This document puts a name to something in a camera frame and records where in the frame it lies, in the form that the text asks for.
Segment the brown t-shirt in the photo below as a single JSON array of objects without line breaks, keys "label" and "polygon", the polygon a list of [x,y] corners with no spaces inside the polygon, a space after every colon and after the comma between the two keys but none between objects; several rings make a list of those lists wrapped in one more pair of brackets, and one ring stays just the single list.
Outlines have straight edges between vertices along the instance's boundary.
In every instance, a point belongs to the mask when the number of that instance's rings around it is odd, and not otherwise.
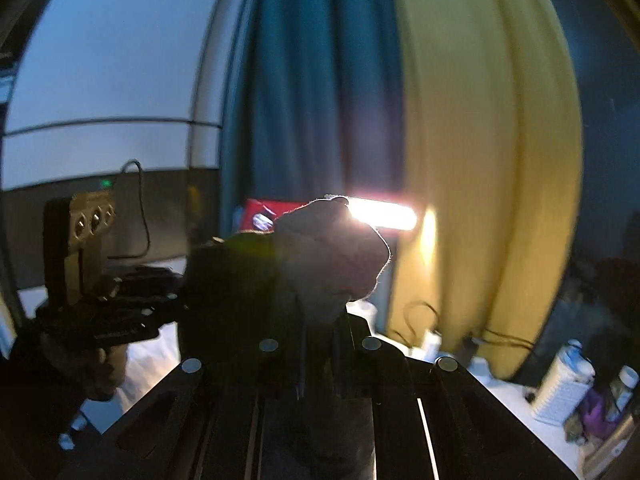
[{"label": "brown t-shirt", "polygon": [[299,399],[267,410],[267,479],[373,476],[371,404],[335,393],[331,360],[336,321],[347,304],[374,291],[390,248],[347,204],[343,197],[313,200],[277,218],[270,233],[214,238],[186,259],[181,359],[229,367],[274,339],[303,379]]}]

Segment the red laptop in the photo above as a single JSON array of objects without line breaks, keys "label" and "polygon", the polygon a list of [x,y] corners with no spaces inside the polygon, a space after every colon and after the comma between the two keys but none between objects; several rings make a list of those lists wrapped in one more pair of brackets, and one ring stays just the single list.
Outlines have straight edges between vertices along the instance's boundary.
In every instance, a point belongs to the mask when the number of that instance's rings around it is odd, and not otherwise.
[{"label": "red laptop", "polygon": [[244,206],[239,230],[272,232],[277,218],[300,206],[303,206],[303,203],[249,198]]}]

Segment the white desk lamp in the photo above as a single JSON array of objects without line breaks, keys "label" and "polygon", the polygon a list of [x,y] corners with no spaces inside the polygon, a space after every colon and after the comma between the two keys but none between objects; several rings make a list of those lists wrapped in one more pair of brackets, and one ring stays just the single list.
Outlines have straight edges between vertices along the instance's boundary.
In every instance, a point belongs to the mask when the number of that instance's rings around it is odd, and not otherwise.
[{"label": "white desk lamp", "polygon": [[352,218],[375,229],[411,231],[418,223],[412,208],[384,200],[349,197],[348,209]]}]

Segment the yellow curtain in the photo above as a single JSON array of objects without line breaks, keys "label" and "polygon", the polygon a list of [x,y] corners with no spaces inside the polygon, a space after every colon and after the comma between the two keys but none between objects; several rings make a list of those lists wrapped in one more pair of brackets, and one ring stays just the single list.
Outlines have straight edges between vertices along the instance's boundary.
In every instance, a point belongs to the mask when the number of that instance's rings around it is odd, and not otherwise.
[{"label": "yellow curtain", "polygon": [[582,185],[576,76],[551,0],[396,0],[406,191],[390,327],[442,348],[540,333]]}]

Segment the white perforated plastic basket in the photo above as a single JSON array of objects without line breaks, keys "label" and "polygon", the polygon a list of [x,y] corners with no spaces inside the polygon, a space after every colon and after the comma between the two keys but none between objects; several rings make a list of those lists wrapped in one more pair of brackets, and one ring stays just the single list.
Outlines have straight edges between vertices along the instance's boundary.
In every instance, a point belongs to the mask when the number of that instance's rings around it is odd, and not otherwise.
[{"label": "white perforated plastic basket", "polygon": [[567,341],[555,355],[530,404],[533,419],[562,426],[576,411],[596,377],[591,362],[582,355],[582,343]]}]

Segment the purple cloth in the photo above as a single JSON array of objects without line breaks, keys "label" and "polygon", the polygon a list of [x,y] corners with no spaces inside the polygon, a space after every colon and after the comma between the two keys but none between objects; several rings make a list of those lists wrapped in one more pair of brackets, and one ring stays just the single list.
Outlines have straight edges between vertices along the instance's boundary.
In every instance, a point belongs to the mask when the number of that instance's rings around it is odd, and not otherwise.
[{"label": "purple cloth", "polygon": [[608,417],[609,393],[602,394],[590,389],[578,405],[577,413],[582,423],[582,431],[587,437],[606,440],[616,429],[622,414],[617,411]]}]

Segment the white-lidded jar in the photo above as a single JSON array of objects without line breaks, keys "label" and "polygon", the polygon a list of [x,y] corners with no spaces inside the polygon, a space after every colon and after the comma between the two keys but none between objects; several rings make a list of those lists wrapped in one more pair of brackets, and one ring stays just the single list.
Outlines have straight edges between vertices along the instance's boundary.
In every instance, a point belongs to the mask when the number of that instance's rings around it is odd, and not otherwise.
[{"label": "white-lidded jar", "polygon": [[608,409],[605,419],[616,422],[634,395],[639,375],[630,366],[624,365],[608,387]]}]

